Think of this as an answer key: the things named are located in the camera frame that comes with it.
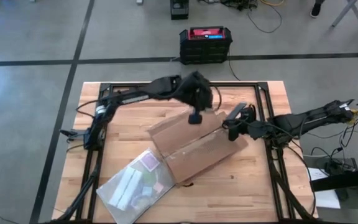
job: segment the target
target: open cardboard box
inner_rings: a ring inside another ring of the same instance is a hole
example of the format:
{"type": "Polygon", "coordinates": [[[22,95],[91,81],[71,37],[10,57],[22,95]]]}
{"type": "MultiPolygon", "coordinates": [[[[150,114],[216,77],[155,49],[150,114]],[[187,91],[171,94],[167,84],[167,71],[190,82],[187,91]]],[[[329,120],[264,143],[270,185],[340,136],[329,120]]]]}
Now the open cardboard box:
{"type": "Polygon", "coordinates": [[[170,169],[176,185],[188,183],[248,145],[244,138],[228,140],[227,130],[221,127],[224,112],[203,113],[201,124],[188,124],[190,113],[168,118],[149,129],[156,154],[170,169]]]}

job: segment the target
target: plastic bag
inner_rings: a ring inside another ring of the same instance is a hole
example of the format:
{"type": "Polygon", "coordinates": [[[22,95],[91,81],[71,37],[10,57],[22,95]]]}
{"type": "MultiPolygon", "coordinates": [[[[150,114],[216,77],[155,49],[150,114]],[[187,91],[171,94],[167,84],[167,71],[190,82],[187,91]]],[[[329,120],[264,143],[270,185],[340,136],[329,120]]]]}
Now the plastic bag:
{"type": "Polygon", "coordinates": [[[168,168],[147,149],[96,192],[117,224],[131,224],[173,185],[168,168]]]}

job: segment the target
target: gray floor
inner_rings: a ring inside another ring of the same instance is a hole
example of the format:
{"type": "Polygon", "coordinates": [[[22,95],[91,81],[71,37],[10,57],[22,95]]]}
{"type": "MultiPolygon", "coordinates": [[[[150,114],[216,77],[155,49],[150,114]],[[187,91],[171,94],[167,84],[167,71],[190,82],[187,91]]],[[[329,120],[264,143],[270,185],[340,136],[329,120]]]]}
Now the gray floor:
{"type": "MultiPolygon", "coordinates": [[[[0,62],[8,60],[73,59],[88,0],[0,1],[0,62]]],[[[176,57],[178,33],[192,26],[227,26],[232,30],[232,55],[358,53],[358,19],[350,11],[341,23],[329,25],[346,1],[326,1],[318,19],[309,16],[312,1],[287,1],[277,8],[283,24],[273,34],[259,32],[246,12],[191,1],[190,18],[169,19],[168,1],[96,0],[81,59],[176,57]]],[[[264,29],[278,24],[271,8],[252,12],[264,29]]],[[[358,97],[358,58],[240,60],[231,62],[241,80],[283,80],[294,113],[329,101],[358,97]]],[[[52,129],[70,65],[0,67],[0,216],[28,223],[48,151],[52,129]]],[[[152,80],[199,70],[210,80],[234,80],[228,63],[181,65],[122,63],[79,65],[68,99],[63,128],[71,128],[83,82],[152,80]]],[[[343,125],[313,133],[327,136],[343,125]]],[[[327,151],[337,139],[305,135],[305,154],[314,146],[327,151]]],[[[52,213],[65,160],[60,138],[40,221],[52,213]]],[[[358,134],[346,151],[358,164],[358,134]]],[[[323,220],[358,223],[358,210],[318,208],[323,220]]]]}

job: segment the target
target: black shoe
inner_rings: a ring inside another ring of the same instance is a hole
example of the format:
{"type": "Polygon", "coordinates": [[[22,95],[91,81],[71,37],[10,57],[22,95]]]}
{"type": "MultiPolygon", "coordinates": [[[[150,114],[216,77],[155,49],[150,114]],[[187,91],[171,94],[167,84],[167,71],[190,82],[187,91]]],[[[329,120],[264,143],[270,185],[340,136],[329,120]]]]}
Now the black shoe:
{"type": "Polygon", "coordinates": [[[317,18],[320,14],[321,4],[314,4],[313,8],[311,9],[310,16],[313,18],[317,18]]]}

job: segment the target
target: butcher block tabletop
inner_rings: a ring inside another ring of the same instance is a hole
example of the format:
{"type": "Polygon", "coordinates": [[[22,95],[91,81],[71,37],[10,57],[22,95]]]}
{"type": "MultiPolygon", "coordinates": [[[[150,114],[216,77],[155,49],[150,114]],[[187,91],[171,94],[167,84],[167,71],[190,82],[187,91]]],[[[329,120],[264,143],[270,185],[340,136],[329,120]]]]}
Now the butcher block tabletop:
{"type": "MultiPolygon", "coordinates": [[[[284,83],[281,81],[267,83],[275,115],[291,113],[284,83]]],[[[100,84],[99,82],[84,83],[79,105],[96,100],[100,84]]],[[[257,106],[254,87],[219,87],[219,90],[222,95],[220,111],[225,111],[227,114],[242,101],[257,106]]],[[[216,90],[213,91],[214,106],[217,106],[219,97],[216,90]]],[[[262,94],[262,103],[267,116],[264,94],[262,94]]],[[[82,111],[93,114],[94,107],[94,104],[90,104],[82,108],[82,111]]],[[[155,147],[147,132],[152,125],[188,109],[188,105],[176,100],[146,100],[119,107],[108,125],[99,185],[107,182],[147,148],[155,147]]],[[[90,117],[77,113],[73,128],[86,129],[91,122],[90,117]]],[[[264,141],[262,139],[255,141],[248,135],[240,138],[245,138],[248,142],[246,148],[197,176],[191,187],[172,188],[137,222],[278,221],[264,141]]],[[[69,147],[78,144],[82,144],[81,140],[73,141],[69,147]]],[[[291,146],[302,155],[299,148],[295,145],[291,146]]],[[[96,160],[97,152],[94,153],[93,159],[96,160]]],[[[52,218],[58,218],[80,191],[86,154],[87,151],[82,147],[67,152],[52,218]]],[[[284,150],[283,157],[291,191],[310,212],[313,206],[313,193],[304,164],[291,150],[284,150]]],[[[86,218],[88,213],[90,192],[91,190],[85,198],[83,218],[86,218]]],[[[281,190],[280,195],[284,215],[288,217],[287,205],[281,190]]],[[[96,199],[93,222],[115,222],[99,197],[96,199]]]]}

